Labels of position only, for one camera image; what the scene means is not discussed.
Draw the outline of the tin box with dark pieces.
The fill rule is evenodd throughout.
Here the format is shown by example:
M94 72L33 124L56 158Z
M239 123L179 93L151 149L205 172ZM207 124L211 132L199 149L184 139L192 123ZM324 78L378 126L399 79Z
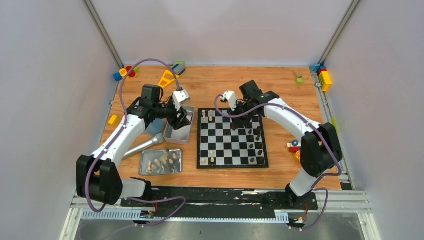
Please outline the tin box with dark pieces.
M178 145L188 145L190 141L191 129L194 123L194 116L196 110L193 106L184 105L183 108L187 111L186 119L190 121L190 125L184 126L178 130L173 129L168 123L163 132L164 140L167 143L178 144Z

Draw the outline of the black silver chess board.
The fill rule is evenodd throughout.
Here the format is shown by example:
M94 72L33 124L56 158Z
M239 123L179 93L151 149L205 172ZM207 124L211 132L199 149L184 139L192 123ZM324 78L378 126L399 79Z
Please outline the black silver chess board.
M197 119L197 168L268 168L263 120L254 115L247 127L232 129L233 120L214 108L200 108Z

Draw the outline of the tin lid with light pieces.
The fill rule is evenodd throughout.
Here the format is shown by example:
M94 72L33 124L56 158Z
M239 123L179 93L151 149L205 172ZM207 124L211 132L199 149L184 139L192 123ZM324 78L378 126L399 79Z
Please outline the tin lid with light pieces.
M141 152L138 171L141 176L179 174L182 170L181 148L148 149Z

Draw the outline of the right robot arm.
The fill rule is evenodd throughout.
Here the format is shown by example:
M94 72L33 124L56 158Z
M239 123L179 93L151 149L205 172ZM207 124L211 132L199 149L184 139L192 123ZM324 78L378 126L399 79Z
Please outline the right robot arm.
M287 185L286 204L298 209L306 201L305 195L336 168L334 176L342 173L340 161L343 152L336 128L330 122L319 123L311 120L290 107L273 91L263 92L256 82L251 80L240 86L242 98L234 91L225 91L216 97L222 103L228 103L230 118L235 128L244 128L254 116L265 117L287 130L300 142L301 168L297 176Z

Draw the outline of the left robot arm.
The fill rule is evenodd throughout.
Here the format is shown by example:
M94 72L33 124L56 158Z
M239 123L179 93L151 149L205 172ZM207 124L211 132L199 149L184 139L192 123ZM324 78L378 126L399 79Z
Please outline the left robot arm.
M165 119L173 129L189 126L183 104L190 101L185 89L172 93L161 101L163 89L146 84L138 97L125 110L125 115L111 136L91 155L81 155L76 161L76 193L79 197L105 205L114 205L120 199L134 198L140 206L153 201L151 183L141 178L121 179L118 167L133 142L150 124Z

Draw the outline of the blue plastic bag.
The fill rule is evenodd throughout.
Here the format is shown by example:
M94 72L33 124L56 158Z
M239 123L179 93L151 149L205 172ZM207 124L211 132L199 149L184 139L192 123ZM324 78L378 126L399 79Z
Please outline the blue plastic bag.
M165 119L156 119L149 124L149 126L146 128L146 130L142 134L148 135L148 136L161 134L163 133L166 125L167 125L167 121Z

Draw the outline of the silver microphone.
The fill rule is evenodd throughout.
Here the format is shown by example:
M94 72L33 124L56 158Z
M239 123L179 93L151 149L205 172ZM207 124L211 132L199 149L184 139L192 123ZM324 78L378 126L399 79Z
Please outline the silver microphone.
M165 141L164 135L162 133L158 133L154 136L152 136L149 140L130 148L125 155L123 156L123 159L127 159L129 157L134 156L135 154L138 154L148 148L151 148L153 146L157 146Z

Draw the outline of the yellow toy saw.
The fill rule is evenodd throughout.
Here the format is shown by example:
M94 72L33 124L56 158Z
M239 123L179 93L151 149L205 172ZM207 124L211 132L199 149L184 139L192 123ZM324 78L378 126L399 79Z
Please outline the yellow toy saw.
M176 81L173 73L170 70L165 70L157 85L165 89L170 85L174 84L175 82Z

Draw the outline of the blue green toy block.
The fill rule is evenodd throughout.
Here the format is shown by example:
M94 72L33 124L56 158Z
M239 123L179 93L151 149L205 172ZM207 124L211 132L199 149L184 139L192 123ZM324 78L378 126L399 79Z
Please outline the blue green toy block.
M181 76L186 71L186 65L184 61L177 61L172 67L173 72Z

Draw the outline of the colourful toy car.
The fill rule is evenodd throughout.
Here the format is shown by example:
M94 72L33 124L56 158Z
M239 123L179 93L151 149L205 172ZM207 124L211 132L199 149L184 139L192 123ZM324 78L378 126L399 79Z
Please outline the colourful toy car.
M287 149L296 161L299 162L301 160L301 143L298 140L287 143Z

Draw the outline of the small yellow block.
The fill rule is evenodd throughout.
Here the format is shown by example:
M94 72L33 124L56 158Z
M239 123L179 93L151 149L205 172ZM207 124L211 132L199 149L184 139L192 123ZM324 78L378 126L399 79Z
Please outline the small yellow block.
M107 122L107 124L110 126L116 126L119 123L120 123L120 117L117 115L112 115Z

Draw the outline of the colourful toy blocks left corner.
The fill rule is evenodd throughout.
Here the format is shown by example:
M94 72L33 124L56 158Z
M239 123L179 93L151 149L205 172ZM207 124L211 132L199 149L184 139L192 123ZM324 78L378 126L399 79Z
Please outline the colourful toy blocks left corner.
M112 76L116 82L121 81L125 76L128 78L134 78L139 72L139 68L135 67L133 70L132 66L126 66L125 68L122 68L119 70L119 72L114 73Z

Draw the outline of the colourful toy blocks corner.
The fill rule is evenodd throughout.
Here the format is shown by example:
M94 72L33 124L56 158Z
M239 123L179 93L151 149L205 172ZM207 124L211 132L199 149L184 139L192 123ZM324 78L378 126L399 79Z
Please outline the colourful toy blocks corner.
M316 73L321 89L323 92L328 92L332 86L332 80L327 68L321 64L310 65L309 70L311 73Z
M114 73L112 76L116 82L121 81L125 76L128 78L134 78L139 72L139 68L135 67L133 70L132 66L126 66L125 68L122 68L119 70L119 72Z

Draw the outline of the colourful toy blocks right corner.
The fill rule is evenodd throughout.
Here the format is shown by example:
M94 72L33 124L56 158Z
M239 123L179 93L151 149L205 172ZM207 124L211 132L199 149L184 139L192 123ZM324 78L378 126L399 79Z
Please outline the colourful toy blocks right corner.
M321 89L323 92L328 92L332 86L332 80L327 68L321 64L310 65L309 70L311 73L316 73Z

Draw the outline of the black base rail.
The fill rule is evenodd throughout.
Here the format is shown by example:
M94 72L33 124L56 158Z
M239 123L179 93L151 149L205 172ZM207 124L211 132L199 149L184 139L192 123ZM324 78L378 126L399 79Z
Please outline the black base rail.
M292 203L284 190L154 186L150 196L152 200L185 197L176 218L271 219L276 210L304 213L318 209L314 193Z

